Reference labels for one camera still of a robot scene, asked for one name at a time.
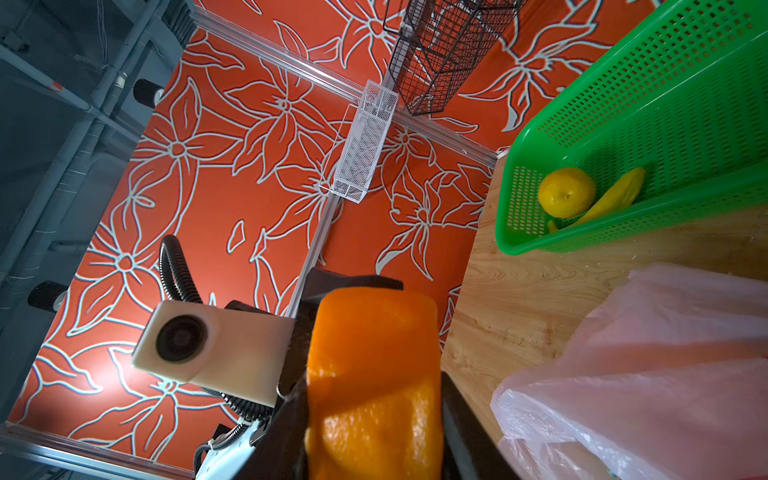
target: white mesh basket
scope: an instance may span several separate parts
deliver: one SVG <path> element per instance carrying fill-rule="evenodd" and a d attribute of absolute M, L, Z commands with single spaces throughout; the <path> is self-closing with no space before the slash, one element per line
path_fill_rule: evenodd
<path fill-rule="evenodd" d="M 394 91 L 368 80 L 336 165 L 333 193 L 356 204 L 368 193 L 396 105 Z"/>

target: wooden surface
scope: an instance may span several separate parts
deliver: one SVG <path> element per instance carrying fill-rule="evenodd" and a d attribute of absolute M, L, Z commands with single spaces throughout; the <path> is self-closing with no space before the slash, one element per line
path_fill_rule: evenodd
<path fill-rule="evenodd" d="M 631 269 L 670 262 L 768 280 L 768 205 L 572 253 L 504 255 L 494 232 L 504 164 L 493 175 L 442 355 L 442 369 L 494 442 L 502 437 L 490 409 L 496 386 L 560 355 Z"/>

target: pink plastic bag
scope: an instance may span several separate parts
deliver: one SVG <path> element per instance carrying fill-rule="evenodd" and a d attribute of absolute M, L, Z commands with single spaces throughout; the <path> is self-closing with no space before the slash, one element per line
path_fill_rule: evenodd
<path fill-rule="evenodd" d="M 768 283 L 663 263 L 633 270 L 559 359 L 496 389 L 499 448 L 529 478 L 768 475 L 764 356 Z"/>

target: camera lens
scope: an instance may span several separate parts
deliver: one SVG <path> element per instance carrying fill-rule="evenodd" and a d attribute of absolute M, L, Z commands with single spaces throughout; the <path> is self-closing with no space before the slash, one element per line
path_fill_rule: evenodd
<path fill-rule="evenodd" d="M 163 325 L 157 335 L 157 354 L 166 362 L 184 362 L 194 357 L 207 337 L 205 323 L 191 315 L 179 315 Z"/>

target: orange vegetable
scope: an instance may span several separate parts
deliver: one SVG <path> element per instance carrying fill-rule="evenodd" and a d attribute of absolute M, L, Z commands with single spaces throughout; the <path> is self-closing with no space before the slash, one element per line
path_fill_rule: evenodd
<path fill-rule="evenodd" d="M 435 302 L 346 288 L 317 312 L 306 366 L 310 478 L 439 478 L 440 347 Z"/>

